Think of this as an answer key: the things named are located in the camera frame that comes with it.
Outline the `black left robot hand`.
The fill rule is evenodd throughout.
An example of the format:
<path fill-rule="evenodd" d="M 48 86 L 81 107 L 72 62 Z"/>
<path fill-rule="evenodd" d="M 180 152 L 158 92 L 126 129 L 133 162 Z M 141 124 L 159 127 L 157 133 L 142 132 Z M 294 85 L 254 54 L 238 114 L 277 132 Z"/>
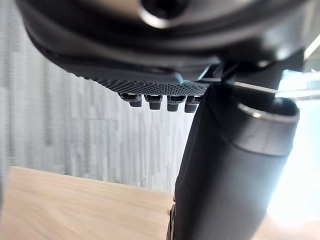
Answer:
<path fill-rule="evenodd" d="M 167 238 L 248 240 L 293 148 L 300 111 L 276 90 L 320 30 L 317 0 L 18 0 L 52 63 L 132 107 L 194 118 Z"/>

